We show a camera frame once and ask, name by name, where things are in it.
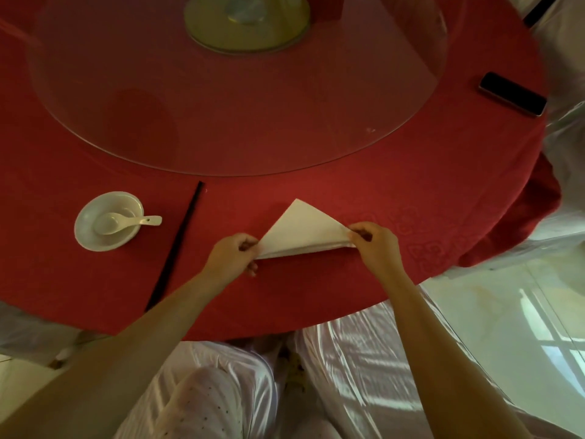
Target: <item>round metal base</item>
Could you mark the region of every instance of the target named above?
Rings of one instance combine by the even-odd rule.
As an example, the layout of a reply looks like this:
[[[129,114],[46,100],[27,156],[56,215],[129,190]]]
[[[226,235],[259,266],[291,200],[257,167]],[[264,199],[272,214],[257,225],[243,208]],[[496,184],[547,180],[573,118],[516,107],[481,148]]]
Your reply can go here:
[[[201,46],[225,54],[278,50],[309,28],[307,0],[189,0],[184,18]]]

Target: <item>black object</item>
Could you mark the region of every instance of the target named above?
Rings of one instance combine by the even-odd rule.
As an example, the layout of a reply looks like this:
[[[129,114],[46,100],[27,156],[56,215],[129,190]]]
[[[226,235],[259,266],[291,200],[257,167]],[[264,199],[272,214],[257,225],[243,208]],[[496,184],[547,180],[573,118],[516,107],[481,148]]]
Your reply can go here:
[[[546,107],[546,98],[520,86],[497,73],[487,73],[479,83],[479,88],[525,112],[541,116]]]
[[[199,198],[199,194],[201,193],[201,189],[205,184],[201,181],[197,184],[197,188],[195,189],[195,193],[193,194],[193,198],[189,203],[189,207],[186,209],[185,217],[181,222],[181,226],[179,227],[177,234],[175,235],[175,239],[172,242],[171,250],[168,252],[167,260],[165,261],[165,266],[163,266],[163,270],[160,272],[156,285],[154,286],[154,290],[150,295],[150,299],[148,304],[146,305],[146,310],[144,312],[150,310],[154,307],[160,300],[163,298],[165,294],[165,289],[168,285],[168,280],[171,277],[172,268],[175,266],[175,261],[177,260],[177,255],[179,255],[179,250],[181,249],[181,243],[183,242],[183,237],[185,236],[186,226],[189,224],[189,220],[191,220],[191,216],[193,215],[193,211],[195,210],[195,204],[197,203],[197,199]]]
[[[528,27],[532,27],[538,23],[538,20],[544,17],[547,10],[557,0],[540,0],[536,6],[524,17],[524,24]]]

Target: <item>white napkin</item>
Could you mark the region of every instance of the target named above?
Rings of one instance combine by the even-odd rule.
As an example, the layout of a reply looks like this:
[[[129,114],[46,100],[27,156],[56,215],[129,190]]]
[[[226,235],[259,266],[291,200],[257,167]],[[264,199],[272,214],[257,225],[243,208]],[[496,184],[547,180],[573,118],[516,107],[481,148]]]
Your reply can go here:
[[[295,201],[260,240],[259,259],[354,247],[348,229],[317,208]]]

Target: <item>black smartphone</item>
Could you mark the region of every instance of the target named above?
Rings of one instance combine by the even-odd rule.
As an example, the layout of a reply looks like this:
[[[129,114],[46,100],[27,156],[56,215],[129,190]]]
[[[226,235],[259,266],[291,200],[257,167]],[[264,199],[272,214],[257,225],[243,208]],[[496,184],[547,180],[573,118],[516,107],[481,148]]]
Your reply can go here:
[[[487,73],[481,79],[479,88],[507,103],[540,117],[545,112],[546,98],[520,86],[497,73]]]

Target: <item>white bowl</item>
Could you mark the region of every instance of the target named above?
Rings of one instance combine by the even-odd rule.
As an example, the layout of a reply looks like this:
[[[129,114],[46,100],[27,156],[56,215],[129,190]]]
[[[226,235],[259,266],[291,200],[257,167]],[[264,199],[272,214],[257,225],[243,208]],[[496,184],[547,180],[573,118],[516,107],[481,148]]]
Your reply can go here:
[[[117,233],[102,236],[94,231],[95,220],[107,212],[118,212],[126,217],[142,217],[144,208],[134,195],[128,192],[113,191],[102,194],[83,207],[75,221],[75,238],[90,251],[110,251],[133,238],[140,225],[128,227]]]

